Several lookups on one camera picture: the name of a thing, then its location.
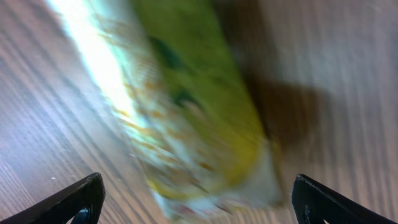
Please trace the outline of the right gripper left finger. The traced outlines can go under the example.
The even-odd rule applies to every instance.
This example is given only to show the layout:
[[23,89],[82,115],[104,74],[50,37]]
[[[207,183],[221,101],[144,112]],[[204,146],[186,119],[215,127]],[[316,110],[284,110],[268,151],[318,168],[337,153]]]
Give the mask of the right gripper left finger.
[[100,173],[92,173],[1,224],[97,224],[105,199]]

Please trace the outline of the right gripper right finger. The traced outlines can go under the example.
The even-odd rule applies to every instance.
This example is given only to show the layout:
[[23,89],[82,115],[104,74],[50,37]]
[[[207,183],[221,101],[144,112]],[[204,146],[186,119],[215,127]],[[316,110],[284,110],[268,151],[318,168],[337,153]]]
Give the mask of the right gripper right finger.
[[397,224],[304,174],[295,178],[291,201],[299,224]]

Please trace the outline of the green snack packet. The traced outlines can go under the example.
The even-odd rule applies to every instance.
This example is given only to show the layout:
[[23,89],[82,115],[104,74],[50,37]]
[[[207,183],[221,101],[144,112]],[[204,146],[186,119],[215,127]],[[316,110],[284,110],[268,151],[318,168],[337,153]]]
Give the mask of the green snack packet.
[[266,136],[210,1],[50,0],[171,220],[282,199]]

